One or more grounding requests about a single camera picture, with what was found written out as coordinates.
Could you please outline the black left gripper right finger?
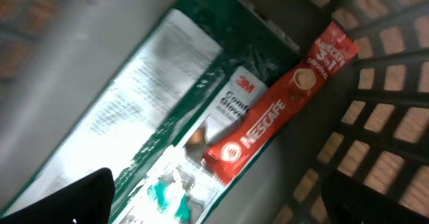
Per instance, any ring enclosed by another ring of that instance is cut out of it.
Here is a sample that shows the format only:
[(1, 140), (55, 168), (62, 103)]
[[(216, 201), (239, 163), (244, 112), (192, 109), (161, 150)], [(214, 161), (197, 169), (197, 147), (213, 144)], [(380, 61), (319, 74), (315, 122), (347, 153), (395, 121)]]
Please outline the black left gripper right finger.
[(335, 224), (428, 224), (427, 217), (339, 171), (324, 177), (321, 197)]

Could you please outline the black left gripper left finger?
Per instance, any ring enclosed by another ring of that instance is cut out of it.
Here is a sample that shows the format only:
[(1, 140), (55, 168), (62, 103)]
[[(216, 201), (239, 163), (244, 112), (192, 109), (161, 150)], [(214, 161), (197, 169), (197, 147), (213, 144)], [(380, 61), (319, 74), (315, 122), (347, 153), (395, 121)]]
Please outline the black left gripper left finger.
[(108, 223), (115, 183), (101, 168), (50, 196), (6, 217), (1, 224)]

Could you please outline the red Nescafe coffee stick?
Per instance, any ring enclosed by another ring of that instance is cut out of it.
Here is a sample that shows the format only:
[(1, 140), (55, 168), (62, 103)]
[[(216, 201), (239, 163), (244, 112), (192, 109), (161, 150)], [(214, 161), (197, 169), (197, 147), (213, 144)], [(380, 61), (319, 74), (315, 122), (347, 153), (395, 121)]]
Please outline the red Nescafe coffee stick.
[(263, 145), (358, 52), (359, 47), (331, 22), (315, 39), (307, 57), (269, 87), (238, 127), (207, 149), (204, 159), (215, 178), (223, 186), (228, 185)]

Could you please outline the green white package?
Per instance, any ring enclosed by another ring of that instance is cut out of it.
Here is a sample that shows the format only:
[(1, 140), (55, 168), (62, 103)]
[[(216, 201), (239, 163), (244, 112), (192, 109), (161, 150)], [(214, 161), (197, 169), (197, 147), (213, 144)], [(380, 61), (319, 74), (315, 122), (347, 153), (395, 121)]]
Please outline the green white package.
[(216, 141), (298, 59), (239, 0), (175, 0), (1, 218), (108, 168), (108, 223), (203, 223), (226, 189), (181, 145)]

